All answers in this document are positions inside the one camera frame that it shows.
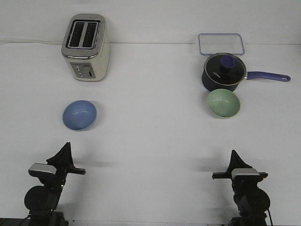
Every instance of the toaster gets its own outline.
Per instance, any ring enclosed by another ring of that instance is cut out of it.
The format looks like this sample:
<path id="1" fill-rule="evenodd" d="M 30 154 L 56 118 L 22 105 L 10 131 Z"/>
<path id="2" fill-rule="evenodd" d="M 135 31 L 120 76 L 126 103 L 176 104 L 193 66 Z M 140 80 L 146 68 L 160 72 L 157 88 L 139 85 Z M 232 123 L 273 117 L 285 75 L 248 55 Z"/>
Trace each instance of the toaster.
<path id="1" fill-rule="evenodd" d="M 106 22 L 97 14 L 75 15 L 67 28 L 62 55 L 80 81 L 104 78 L 110 57 Z"/>

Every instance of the white table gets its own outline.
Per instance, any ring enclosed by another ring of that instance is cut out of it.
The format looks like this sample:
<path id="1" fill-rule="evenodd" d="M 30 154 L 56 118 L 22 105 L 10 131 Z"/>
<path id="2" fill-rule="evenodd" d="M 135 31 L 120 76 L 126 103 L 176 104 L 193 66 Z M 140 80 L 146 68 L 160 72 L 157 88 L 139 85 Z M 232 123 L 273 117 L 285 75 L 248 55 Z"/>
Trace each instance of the white table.
<path id="1" fill-rule="evenodd" d="M 235 149 L 269 174 L 258 185 L 274 224 L 300 224 L 301 46 L 245 48 L 249 71 L 292 80 L 243 81 L 240 112 L 222 120 L 206 107 L 206 58 L 194 45 L 112 44 L 101 82 L 75 80 L 60 45 L 0 45 L 0 217 L 27 216 L 24 196 L 40 185 L 28 168 L 71 142 L 87 173 L 67 177 L 58 206 L 66 219 L 226 224 L 238 216 L 231 181 L 211 175 L 226 170 Z M 62 113 L 80 99 L 98 118 L 76 132 Z"/>

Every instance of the blue lid knob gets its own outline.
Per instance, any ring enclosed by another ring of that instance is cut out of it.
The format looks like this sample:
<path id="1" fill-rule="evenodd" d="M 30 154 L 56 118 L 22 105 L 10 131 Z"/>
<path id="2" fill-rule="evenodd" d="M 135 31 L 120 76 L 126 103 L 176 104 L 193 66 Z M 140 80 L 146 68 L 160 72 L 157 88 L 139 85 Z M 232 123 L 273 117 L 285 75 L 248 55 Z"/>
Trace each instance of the blue lid knob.
<path id="1" fill-rule="evenodd" d="M 235 66 L 235 58 L 230 55 L 225 55 L 221 58 L 222 66 L 226 68 L 233 68 Z"/>

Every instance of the blue bowl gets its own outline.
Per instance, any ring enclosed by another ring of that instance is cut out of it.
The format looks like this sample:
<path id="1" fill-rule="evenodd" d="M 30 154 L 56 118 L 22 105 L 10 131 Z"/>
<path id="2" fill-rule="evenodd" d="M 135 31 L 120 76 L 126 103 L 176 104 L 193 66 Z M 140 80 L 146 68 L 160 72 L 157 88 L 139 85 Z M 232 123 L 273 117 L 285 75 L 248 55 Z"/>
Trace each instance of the blue bowl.
<path id="1" fill-rule="evenodd" d="M 83 130 L 93 124 L 97 111 L 95 106 L 86 100 L 78 100 L 66 107 L 63 122 L 72 130 Z"/>

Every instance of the saucepan handle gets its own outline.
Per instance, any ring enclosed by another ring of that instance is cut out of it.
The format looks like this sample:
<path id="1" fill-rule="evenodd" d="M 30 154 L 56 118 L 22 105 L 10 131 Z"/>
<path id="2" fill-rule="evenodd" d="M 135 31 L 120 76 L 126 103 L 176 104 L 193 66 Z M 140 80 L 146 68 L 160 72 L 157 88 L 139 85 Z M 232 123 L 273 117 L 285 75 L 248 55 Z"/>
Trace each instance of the saucepan handle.
<path id="1" fill-rule="evenodd" d="M 248 72 L 247 80 L 249 79 L 272 79 L 277 81 L 290 81 L 291 77 L 284 74 L 274 74 L 268 72 Z"/>

